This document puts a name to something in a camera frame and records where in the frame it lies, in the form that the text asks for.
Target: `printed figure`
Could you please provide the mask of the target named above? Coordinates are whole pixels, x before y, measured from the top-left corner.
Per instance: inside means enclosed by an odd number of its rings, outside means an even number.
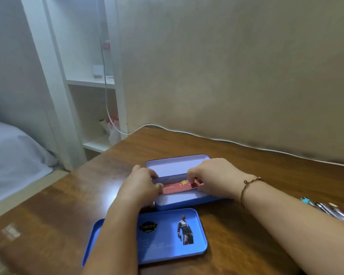
[[[186,223],[185,219],[185,216],[182,215],[182,220],[178,222],[177,236],[181,241],[183,241],[184,245],[194,244],[193,232],[190,226]],[[180,230],[182,230],[183,240],[180,235]]]

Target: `white cable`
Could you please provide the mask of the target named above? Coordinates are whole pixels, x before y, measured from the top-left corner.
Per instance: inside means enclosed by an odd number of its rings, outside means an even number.
[[[101,43],[101,52],[102,52],[102,61],[103,61],[103,76],[104,76],[104,78],[105,78],[105,58],[104,58],[104,56],[103,56],[102,38],[101,38],[101,28],[100,28],[99,21],[98,21],[98,30],[99,30],[99,36],[100,36],[99,39],[100,39],[100,43]],[[284,151],[277,151],[277,150],[269,150],[269,149],[266,149],[266,148],[251,147],[251,146],[244,145],[244,144],[237,143],[237,142],[230,141],[230,140],[208,138],[208,137],[204,137],[204,136],[197,135],[197,134],[194,134],[194,133],[189,133],[189,132],[186,132],[186,131],[179,131],[179,130],[168,129],[168,128],[165,128],[165,127],[160,126],[160,125],[158,125],[158,124],[144,124],[144,125],[142,125],[141,127],[139,127],[138,129],[134,130],[133,132],[124,133],[124,132],[120,131],[120,130],[115,126],[115,124],[113,123],[113,121],[112,121],[112,119],[111,119],[111,117],[110,117],[110,113],[109,113],[109,110],[108,110],[108,102],[107,102],[107,81],[106,81],[106,79],[105,79],[105,107],[106,107],[106,110],[107,110],[108,118],[110,119],[110,122],[112,123],[113,127],[114,127],[119,133],[121,133],[121,134],[123,134],[123,135],[131,135],[131,134],[135,133],[136,131],[138,131],[139,129],[141,129],[141,128],[145,127],[145,126],[156,126],[156,127],[159,127],[159,128],[164,129],[164,130],[171,131],[171,132],[179,132],[179,133],[189,134],[189,135],[196,136],[196,137],[199,137],[199,138],[205,138],[205,139],[210,139],[210,140],[214,140],[214,141],[221,141],[221,142],[228,142],[228,143],[236,144],[236,145],[239,145],[239,146],[242,146],[242,147],[246,147],[246,148],[254,148],[254,149],[262,150],[262,151],[272,151],[272,152],[277,152],[277,153],[281,153],[281,154],[290,155],[290,156],[297,157],[297,158],[302,158],[302,159],[306,159],[306,160],[312,160],[312,161],[316,161],[316,162],[320,162],[320,163],[326,163],[326,164],[331,164],[331,165],[337,165],[337,166],[342,166],[342,167],[344,167],[344,164],[340,164],[340,163],[328,162],[328,161],[321,161],[321,160],[306,158],[306,157],[302,157],[302,156],[295,155],[295,154],[291,154],[291,153],[284,152]]]

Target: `blue tin box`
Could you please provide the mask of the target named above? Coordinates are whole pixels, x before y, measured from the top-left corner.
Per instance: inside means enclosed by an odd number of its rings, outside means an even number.
[[[145,165],[158,174],[159,178],[153,179],[154,183],[165,184],[187,179],[186,173],[188,169],[196,167],[206,159],[210,158],[205,154],[196,154],[150,160]],[[220,198],[207,195],[195,188],[180,193],[161,195],[155,200],[154,205],[157,210],[162,211],[186,208],[218,199]]]
[[[100,219],[93,226],[83,266],[103,221]],[[194,256],[204,253],[208,247],[199,216],[192,208],[140,214],[136,237],[139,264]]]

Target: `white shelf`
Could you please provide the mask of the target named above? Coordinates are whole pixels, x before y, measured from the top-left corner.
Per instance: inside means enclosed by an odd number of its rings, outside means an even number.
[[[66,82],[69,85],[78,85],[78,86],[88,86],[88,87],[105,87],[105,80],[103,78],[81,78],[81,79],[67,79]],[[114,79],[106,79],[107,88],[115,88]]]
[[[110,141],[108,140],[108,135],[102,135],[97,137],[85,144],[83,144],[84,148],[89,150],[97,151],[97,152],[104,152],[111,147]]]

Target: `forearm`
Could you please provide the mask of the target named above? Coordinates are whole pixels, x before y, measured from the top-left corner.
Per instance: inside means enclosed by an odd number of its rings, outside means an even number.
[[[308,275],[344,274],[344,222],[261,181],[243,203]]]
[[[82,275],[138,273],[136,226],[139,210],[137,206],[115,199]]]

